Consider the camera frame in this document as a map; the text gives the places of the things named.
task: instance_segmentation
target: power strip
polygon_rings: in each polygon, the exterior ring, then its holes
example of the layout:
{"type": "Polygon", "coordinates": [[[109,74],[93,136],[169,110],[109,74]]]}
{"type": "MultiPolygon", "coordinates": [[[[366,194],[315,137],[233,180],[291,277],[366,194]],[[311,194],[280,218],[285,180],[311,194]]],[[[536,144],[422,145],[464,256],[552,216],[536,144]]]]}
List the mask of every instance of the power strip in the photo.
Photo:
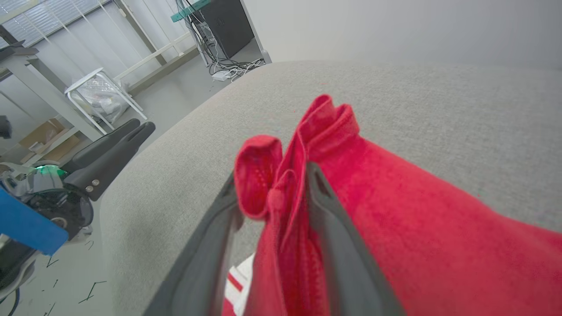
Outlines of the power strip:
{"type": "Polygon", "coordinates": [[[230,70],[221,70],[214,73],[212,78],[218,81],[225,81],[232,78],[232,74],[230,73],[230,70]]]}

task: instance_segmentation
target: blue object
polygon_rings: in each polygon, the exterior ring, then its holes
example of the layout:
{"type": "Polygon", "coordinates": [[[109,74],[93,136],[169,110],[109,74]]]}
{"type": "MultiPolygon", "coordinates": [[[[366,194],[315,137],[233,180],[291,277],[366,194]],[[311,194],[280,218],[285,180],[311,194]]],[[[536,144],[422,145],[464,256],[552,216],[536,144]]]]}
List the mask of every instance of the blue object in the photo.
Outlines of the blue object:
{"type": "Polygon", "coordinates": [[[53,255],[68,233],[0,188],[0,233],[46,255],[53,255]]]}
{"type": "MultiPolygon", "coordinates": [[[[197,11],[197,10],[201,9],[202,7],[206,6],[208,3],[209,3],[209,0],[199,0],[199,1],[196,1],[196,2],[192,2],[191,5],[197,11]]],[[[185,17],[192,14],[193,12],[194,11],[191,9],[191,6],[188,5],[185,9],[183,9],[180,12],[170,16],[170,18],[172,19],[172,22],[181,21],[185,17]]]]}

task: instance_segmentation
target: red towel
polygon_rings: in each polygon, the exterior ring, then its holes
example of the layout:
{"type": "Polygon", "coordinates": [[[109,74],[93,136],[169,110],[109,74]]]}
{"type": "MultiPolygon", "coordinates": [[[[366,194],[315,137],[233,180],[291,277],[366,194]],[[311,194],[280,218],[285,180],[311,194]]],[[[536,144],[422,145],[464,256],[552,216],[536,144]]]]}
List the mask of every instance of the red towel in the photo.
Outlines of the red towel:
{"type": "Polygon", "coordinates": [[[282,155],[247,140],[235,163],[243,213],[266,225],[245,315],[328,315],[309,227],[305,164],[320,165],[408,315],[562,315],[562,235],[506,218],[359,136],[323,95],[282,155]]]}

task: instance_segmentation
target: window blind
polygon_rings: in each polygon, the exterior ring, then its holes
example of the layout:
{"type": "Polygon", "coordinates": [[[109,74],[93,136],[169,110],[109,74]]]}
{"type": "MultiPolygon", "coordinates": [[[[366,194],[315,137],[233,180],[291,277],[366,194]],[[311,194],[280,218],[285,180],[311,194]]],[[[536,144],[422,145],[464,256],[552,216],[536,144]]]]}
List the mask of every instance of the window blind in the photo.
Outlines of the window blind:
{"type": "MultiPolygon", "coordinates": [[[[62,24],[57,18],[64,24],[81,18],[81,14],[76,7],[78,7],[82,13],[87,13],[99,8],[100,2],[105,4],[109,1],[110,0],[44,0],[25,12],[27,18],[21,14],[5,22],[3,26],[17,40],[25,40],[24,46],[29,47],[43,39],[41,33],[48,36],[62,28],[62,24]]],[[[0,0],[0,15],[13,11],[27,4],[27,2],[28,0],[0,0]]],[[[2,44],[2,47],[7,45],[3,40],[0,42],[0,45],[2,44]]]]}

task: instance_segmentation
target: gray fabric upholstery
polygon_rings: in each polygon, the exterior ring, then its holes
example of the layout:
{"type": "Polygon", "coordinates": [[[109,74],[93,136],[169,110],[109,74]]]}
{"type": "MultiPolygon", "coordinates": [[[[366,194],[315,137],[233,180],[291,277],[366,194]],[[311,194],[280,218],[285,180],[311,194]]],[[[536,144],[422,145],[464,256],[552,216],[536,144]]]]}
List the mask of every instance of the gray fabric upholstery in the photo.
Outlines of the gray fabric upholstery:
{"type": "MultiPolygon", "coordinates": [[[[134,159],[102,201],[116,315],[141,315],[257,134],[286,146],[310,102],[353,106],[361,134],[499,213],[562,231],[562,73],[283,62],[229,85],[134,159]]],[[[254,249],[246,220],[234,261],[254,249]]]]}

